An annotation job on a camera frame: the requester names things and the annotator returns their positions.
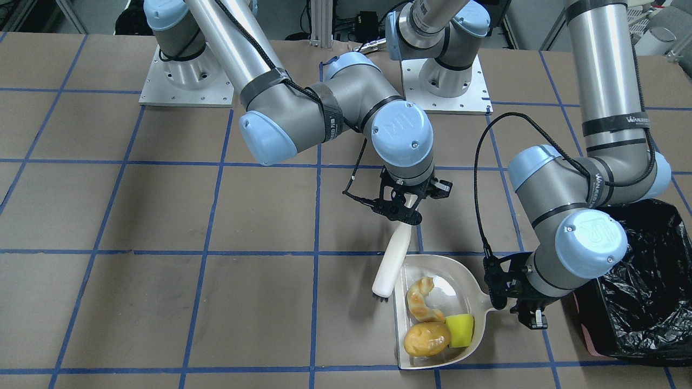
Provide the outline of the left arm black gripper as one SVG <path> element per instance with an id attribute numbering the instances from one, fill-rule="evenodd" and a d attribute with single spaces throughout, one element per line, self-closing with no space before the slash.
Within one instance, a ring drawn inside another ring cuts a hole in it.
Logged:
<path id="1" fill-rule="evenodd" d="M 502 310 L 509 298 L 517 300 L 514 313 L 522 325 L 530 330 L 546 330 L 547 319 L 541 307 L 541 294 L 528 280 L 527 261 L 531 253 L 519 252 L 498 258 L 492 252 L 485 252 L 483 268 L 484 281 L 489 289 L 493 308 Z"/>

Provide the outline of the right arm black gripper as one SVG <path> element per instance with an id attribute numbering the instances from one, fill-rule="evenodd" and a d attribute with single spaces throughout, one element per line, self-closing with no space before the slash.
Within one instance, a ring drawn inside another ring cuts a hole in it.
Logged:
<path id="1" fill-rule="evenodd" d="M 374 199 L 373 211 L 390 221 L 412 226 L 422 222 L 422 214 L 417 210 L 422 199 L 448 198 L 453 188 L 452 182 L 435 179 L 434 174 L 420 184 L 404 185 L 396 182 L 390 172 L 383 168 L 380 178 L 379 197 Z"/>

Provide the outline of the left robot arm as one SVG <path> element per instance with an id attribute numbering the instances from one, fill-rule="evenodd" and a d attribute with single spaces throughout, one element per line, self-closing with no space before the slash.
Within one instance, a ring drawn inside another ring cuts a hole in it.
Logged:
<path id="1" fill-rule="evenodd" d="M 627 8 L 626 1 L 564 3 L 587 148 L 585 157 L 570 157 L 539 130 L 547 143 L 509 163 L 512 187 L 540 242 L 536 251 L 507 256 L 504 271 L 475 211 L 491 303 L 500 310 L 515 299 L 512 313 L 532 330 L 547 328 L 547 305 L 625 256 L 623 227 L 599 207 L 650 199 L 670 184 L 670 165 L 653 146 Z"/>

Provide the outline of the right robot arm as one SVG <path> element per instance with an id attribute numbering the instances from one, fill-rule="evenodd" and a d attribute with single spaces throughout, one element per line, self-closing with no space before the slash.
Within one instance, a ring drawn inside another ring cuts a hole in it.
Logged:
<path id="1" fill-rule="evenodd" d="M 428 115 L 406 101 L 366 55 L 346 52 L 323 81 L 299 86 L 246 1 L 145 1 L 163 60 L 188 62 L 210 50 L 245 108 L 241 133 L 253 157 L 274 165 L 354 130 L 383 160 L 377 199 L 354 196 L 391 221 L 418 225 L 425 198 L 447 198 L 434 173 Z"/>

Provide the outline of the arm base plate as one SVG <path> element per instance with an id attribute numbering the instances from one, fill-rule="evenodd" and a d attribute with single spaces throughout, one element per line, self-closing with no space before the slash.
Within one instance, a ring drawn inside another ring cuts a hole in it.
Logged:
<path id="1" fill-rule="evenodd" d="M 401 80 L 405 99 L 427 113 L 486 115 L 494 110 L 478 56 L 462 71 L 445 69 L 432 58 L 403 60 Z"/>
<path id="2" fill-rule="evenodd" d="M 141 105 L 232 108 L 233 86 L 210 48 L 186 62 L 162 58 L 158 46 L 143 84 Z"/>

